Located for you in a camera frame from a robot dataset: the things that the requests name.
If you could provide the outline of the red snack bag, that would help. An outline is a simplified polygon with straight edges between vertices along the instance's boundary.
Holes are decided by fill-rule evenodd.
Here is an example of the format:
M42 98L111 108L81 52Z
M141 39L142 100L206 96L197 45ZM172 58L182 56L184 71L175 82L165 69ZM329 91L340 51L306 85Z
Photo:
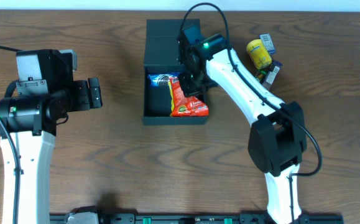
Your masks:
M208 116L209 109L207 105L195 96L186 97L181 89L177 77L170 77L168 87L171 96L171 116L172 117L190 117L190 116Z

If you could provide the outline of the blue Oreo cookie pack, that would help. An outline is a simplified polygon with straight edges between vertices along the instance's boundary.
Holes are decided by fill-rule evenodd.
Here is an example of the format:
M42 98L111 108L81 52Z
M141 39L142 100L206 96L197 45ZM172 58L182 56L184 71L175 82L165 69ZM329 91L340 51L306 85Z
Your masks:
M148 74L147 78L150 81L151 87L167 86L170 78L175 78L179 76L179 72L173 73L155 73Z

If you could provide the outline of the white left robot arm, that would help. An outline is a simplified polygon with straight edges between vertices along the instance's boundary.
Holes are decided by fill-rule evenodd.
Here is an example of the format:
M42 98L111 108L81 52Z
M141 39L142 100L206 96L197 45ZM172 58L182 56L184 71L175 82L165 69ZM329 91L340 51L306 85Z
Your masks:
M74 80L77 55L67 50L16 53L18 79L0 101L4 161L3 223L50 223L50 163L57 126L70 112L103 105L97 78Z

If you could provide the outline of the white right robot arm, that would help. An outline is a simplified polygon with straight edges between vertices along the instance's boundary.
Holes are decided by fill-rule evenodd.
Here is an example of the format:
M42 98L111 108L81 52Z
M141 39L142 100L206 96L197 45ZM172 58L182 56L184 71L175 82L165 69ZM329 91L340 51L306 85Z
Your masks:
M219 85L235 102L251 125L247 150L264 173L269 202L267 212L275 223L291 223L302 211L298 205L296 174L307 148L303 111L286 104L265 89L239 61L226 39L202 36L195 25L178 35L179 61L186 70L179 77L185 96L204 95Z

